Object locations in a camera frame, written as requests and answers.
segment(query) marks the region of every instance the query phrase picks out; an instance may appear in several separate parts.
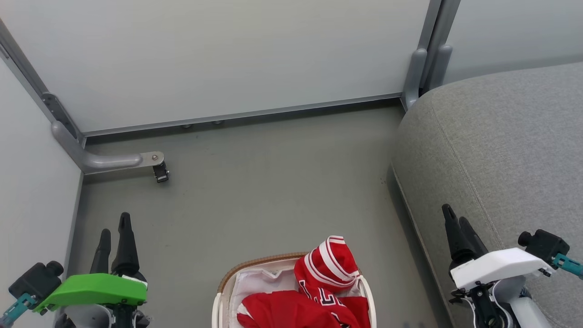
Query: basket rim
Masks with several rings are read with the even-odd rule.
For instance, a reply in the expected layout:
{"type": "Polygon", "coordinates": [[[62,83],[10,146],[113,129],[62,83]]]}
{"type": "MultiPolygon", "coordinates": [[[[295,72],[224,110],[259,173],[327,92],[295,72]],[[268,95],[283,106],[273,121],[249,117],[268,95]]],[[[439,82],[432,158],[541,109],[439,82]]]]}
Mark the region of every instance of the basket rim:
{"type": "Polygon", "coordinates": [[[223,277],[223,279],[221,280],[221,282],[219,284],[219,289],[217,290],[217,293],[222,294],[224,291],[224,287],[227,284],[227,282],[229,281],[229,279],[231,279],[231,277],[233,275],[235,275],[235,273],[241,271],[244,268],[256,266],[258,264],[281,261],[281,260],[299,259],[299,258],[303,257],[304,255],[306,255],[307,253],[309,253],[309,252],[298,252],[298,253],[286,253],[286,254],[280,254],[280,255],[273,255],[273,256],[261,257],[260,259],[255,259],[255,260],[251,260],[251,261],[247,261],[247,262],[243,262],[241,264],[238,264],[235,267],[233,267],[231,270],[229,270],[229,272],[227,272],[227,274],[223,277]]]}

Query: gray floor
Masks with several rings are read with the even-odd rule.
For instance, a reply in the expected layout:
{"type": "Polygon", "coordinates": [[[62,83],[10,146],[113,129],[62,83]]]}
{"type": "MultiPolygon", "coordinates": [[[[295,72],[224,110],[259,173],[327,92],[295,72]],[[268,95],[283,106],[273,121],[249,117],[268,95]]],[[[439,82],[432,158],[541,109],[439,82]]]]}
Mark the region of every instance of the gray floor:
{"type": "Polygon", "coordinates": [[[378,104],[90,145],[103,154],[162,151],[172,175],[163,184],[149,170],[86,179],[70,270],[88,272],[103,228],[112,230],[115,252],[127,211],[153,326],[209,327],[216,288],[233,266],[342,235],[373,290],[379,328],[450,327],[387,181],[402,116],[400,106],[378,104]]]}

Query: gray couch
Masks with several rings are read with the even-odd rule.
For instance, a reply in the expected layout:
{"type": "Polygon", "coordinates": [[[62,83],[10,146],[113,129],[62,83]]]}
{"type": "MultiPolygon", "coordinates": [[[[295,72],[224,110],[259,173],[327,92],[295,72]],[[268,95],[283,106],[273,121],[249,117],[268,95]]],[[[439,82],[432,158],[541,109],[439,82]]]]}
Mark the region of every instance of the gray couch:
{"type": "MultiPolygon", "coordinates": [[[[394,174],[444,300],[454,284],[441,205],[489,250],[545,229],[583,260],[583,63],[467,79],[423,95],[398,131],[394,174]]],[[[583,281],[558,271],[527,286],[554,327],[583,327],[583,281]]],[[[447,305],[455,327],[471,312],[447,305]]]]}

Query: laundry basket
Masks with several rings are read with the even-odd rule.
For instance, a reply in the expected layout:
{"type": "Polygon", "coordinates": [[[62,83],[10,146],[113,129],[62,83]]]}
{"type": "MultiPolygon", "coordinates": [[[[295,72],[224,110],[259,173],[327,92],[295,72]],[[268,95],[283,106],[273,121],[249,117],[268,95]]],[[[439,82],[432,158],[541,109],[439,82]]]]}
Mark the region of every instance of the laundry basket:
{"type": "MultiPolygon", "coordinates": [[[[220,282],[219,290],[217,291],[215,302],[213,304],[212,328],[229,328],[231,293],[233,292],[235,281],[239,273],[256,269],[264,269],[268,271],[291,270],[293,272],[296,261],[306,254],[307,253],[289,253],[263,257],[261,259],[241,263],[235,268],[232,268],[220,282]]],[[[371,328],[377,328],[377,314],[374,308],[373,294],[370,291],[366,279],[362,275],[357,278],[356,286],[357,292],[360,296],[364,296],[368,300],[370,326],[371,328]]]]}

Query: basketball jersey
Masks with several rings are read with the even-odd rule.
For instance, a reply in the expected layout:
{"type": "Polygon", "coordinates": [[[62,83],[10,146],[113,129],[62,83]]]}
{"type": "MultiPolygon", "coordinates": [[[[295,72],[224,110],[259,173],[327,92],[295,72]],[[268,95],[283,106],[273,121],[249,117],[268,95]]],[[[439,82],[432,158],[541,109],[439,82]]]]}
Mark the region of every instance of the basketball jersey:
{"type": "Polygon", "coordinates": [[[344,238],[330,236],[294,267],[298,291],[253,294],[237,309],[245,328],[370,328],[368,300],[338,297],[360,275],[344,238]]]}

